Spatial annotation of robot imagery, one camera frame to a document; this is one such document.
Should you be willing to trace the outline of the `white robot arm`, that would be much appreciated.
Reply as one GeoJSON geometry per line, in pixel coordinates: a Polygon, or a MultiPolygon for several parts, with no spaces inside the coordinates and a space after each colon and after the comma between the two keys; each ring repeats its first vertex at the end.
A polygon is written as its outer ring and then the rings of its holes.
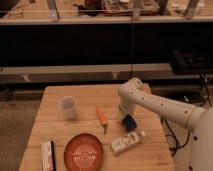
{"type": "Polygon", "coordinates": [[[146,93],[138,78],[121,84],[118,95],[121,118],[140,105],[188,129],[193,134],[189,171],[213,171],[213,107],[203,108],[146,93]]]}

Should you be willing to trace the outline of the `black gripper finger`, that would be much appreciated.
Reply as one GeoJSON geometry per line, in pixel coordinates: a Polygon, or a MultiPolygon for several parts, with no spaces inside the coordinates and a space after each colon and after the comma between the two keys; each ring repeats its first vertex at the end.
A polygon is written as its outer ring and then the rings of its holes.
{"type": "Polygon", "coordinates": [[[136,129],[137,128],[137,123],[131,115],[129,115],[129,128],[130,129],[136,129]]]}
{"type": "Polygon", "coordinates": [[[125,127],[126,129],[128,128],[128,123],[129,123],[129,115],[125,116],[125,117],[122,119],[122,125],[123,125],[123,127],[125,127]]]}

